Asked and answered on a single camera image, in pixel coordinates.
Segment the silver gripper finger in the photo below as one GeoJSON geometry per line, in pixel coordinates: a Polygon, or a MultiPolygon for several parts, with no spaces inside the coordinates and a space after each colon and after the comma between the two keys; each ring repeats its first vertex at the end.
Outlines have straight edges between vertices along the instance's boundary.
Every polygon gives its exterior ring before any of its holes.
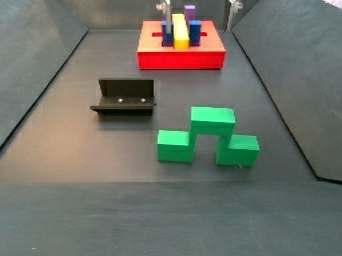
{"type": "Polygon", "coordinates": [[[157,10],[164,13],[166,18],[166,33],[172,33],[172,0],[161,0],[157,10]]]}
{"type": "Polygon", "coordinates": [[[240,0],[229,0],[228,30],[232,30],[234,16],[242,8],[244,8],[244,3],[240,0]]]}

